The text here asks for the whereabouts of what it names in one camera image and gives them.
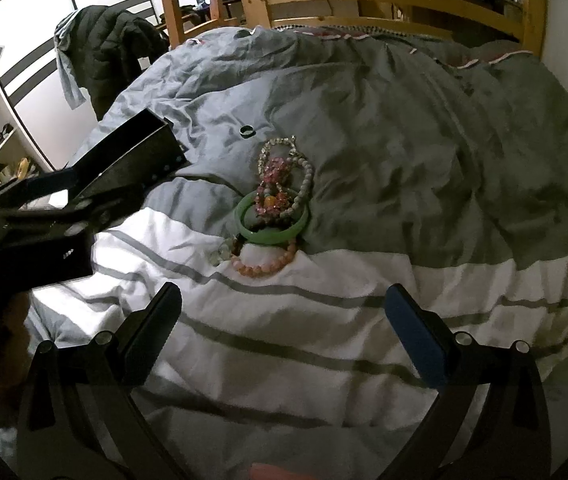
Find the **right hand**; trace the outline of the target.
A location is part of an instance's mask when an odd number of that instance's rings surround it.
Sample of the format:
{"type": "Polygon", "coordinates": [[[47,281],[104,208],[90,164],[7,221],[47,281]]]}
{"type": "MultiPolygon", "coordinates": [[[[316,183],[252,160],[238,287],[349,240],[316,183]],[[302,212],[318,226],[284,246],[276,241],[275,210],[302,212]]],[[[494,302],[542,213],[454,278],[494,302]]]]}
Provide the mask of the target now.
{"type": "Polygon", "coordinates": [[[297,472],[292,472],[284,468],[253,463],[249,470],[250,480],[315,480],[314,477],[309,474],[297,474],[297,472]]]}

